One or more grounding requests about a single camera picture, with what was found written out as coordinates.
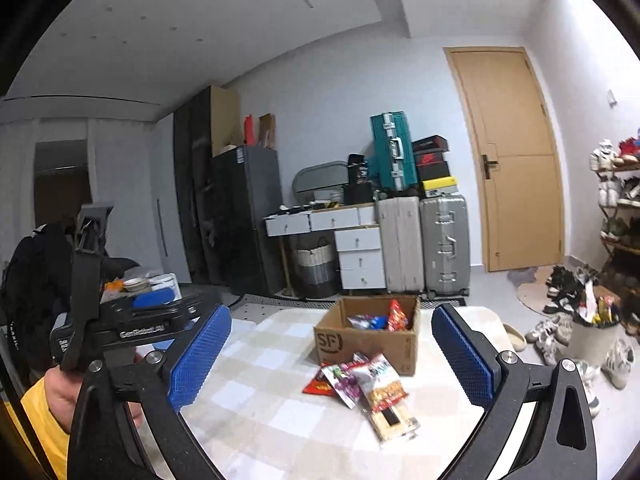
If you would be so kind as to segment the yellow left sleeve forearm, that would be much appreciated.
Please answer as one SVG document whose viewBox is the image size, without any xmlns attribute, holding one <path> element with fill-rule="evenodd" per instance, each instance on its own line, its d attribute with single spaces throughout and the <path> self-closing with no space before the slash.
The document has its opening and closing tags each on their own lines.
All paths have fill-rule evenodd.
<svg viewBox="0 0 640 480">
<path fill-rule="evenodd" d="M 56 476 L 66 480 L 70 436 L 66 434 L 49 410 L 43 378 L 26 391 L 22 397 L 22 407 Z"/>
</svg>

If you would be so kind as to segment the left hand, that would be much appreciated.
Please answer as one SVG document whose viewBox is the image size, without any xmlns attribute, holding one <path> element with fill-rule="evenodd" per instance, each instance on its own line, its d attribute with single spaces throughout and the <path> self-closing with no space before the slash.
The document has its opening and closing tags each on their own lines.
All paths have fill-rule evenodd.
<svg viewBox="0 0 640 480">
<path fill-rule="evenodd" d="M 58 366 L 50 368 L 43 377 L 44 394 L 49 411 L 60 427 L 70 434 L 75 408 L 84 375 L 64 372 Z"/>
</svg>

